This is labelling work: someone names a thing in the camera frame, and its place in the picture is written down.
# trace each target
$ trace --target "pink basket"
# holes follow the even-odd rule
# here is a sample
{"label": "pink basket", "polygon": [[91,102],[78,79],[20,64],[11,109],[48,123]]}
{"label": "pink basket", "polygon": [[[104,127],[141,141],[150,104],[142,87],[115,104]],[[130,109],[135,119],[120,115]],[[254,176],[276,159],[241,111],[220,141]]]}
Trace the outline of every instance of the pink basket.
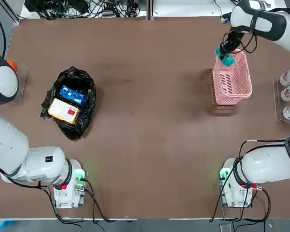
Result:
{"label": "pink basket", "polygon": [[236,105],[252,93],[252,85],[244,52],[232,54],[235,64],[225,66],[216,56],[213,79],[216,102],[219,105]]}

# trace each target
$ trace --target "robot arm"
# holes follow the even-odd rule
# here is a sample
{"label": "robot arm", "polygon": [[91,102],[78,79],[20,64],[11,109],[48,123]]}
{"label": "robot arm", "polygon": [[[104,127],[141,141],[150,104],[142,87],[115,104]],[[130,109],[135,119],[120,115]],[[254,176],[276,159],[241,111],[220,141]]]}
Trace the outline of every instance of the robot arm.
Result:
{"label": "robot arm", "polygon": [[224,62],[228,58],[241,44],[245,33],[266,38],[290,51],[290,12],[272,11],[275,12],[266,11],[263,1],[241,0],[231,13],[224,14],[223,18],[230,21],[231,30],[218,50],[220,59]]}
{"label": "robot arm", "polygon": [[[0,57],[0,104],[16,96],[18,78]],[[0,115],[0,174],[6,182],[43,181],[53,185],[57,208],[77,208],[85,197],[85,172],[59,147],[29,148],[28,138]]]}
{"label": "robot arm", "polygon": [[250,205],[253,186],[290,179],[290,137],[251,149],[241,162],[227,159],[219,174],[220,186],[226,183],[223,206],[242,208],[245,199],[245,206]]}

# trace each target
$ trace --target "wire bundle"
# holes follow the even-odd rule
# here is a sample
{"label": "wire bundle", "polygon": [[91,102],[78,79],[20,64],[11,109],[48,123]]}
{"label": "wire bundle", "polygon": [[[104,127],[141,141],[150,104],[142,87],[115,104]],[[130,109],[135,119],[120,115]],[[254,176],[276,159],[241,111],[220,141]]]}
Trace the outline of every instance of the wire bundle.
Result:
{"label": "wire bundle", "polygon": [[102,12],[106,10],[113,11],[116,17],[137,17],[140,13],[139,10],[137,14],[132,14],[132,10],[127,6],[124,6],[121,0],[98,0],[97,2],[94,0],[87,1],[89,3],[89,12],[85,14],[80,14],[76,9],[70,8],[64,0],[52,0],[56,6],[54,9],[50,10],[46,9],[45,6],[37,5],[34,10],[41,18],[47,20],[55,20],[57,18],[100,18]]}

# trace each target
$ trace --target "clear acrylic holder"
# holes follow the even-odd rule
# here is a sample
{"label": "clear acrylic holder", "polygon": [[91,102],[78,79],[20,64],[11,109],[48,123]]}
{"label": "clear acrylic holder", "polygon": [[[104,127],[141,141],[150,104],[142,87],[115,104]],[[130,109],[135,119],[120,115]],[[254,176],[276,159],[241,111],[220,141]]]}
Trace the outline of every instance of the clear acrylic holder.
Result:
{"label": "clear acrylic holder", "polygon": [[280,97],[281,91],[283,91],[288,86],[282,86],[279,79],[280,75],[273,76],[276,122],[284,121],[290,123],[290,119],[286,119],[282,114],[283,109],[287,106],[290,106],[290,101],[284,101]]}
{"label": "clear acrylic holder", "polygon": [[23,100],[25,84],[28,75],[28,68],[21,62],[14,61],[17,65],[17,77],[18,77],[18,91],[16,93],[15,98],[13,99],[13,103],[20,104]]}

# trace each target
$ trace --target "box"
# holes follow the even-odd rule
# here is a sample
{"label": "box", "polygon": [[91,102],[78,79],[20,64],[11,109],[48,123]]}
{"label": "box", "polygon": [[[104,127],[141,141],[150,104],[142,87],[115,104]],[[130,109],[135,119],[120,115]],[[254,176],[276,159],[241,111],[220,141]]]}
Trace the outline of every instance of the box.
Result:
{"label": "box", "polygon": [[55,98],[48,109],[48,113],[62,121],[75,124],[79,109]]}
{"label": "box", "polygon": [[72,101],[76,104],[78,104],[81,107],[86,106],[86,96],[84,94],[81,94],[73,89],[70,89],[69,87],[66,86],[62,86],[61,90],[60,90],[60,95],[68,100],[68,101]]}

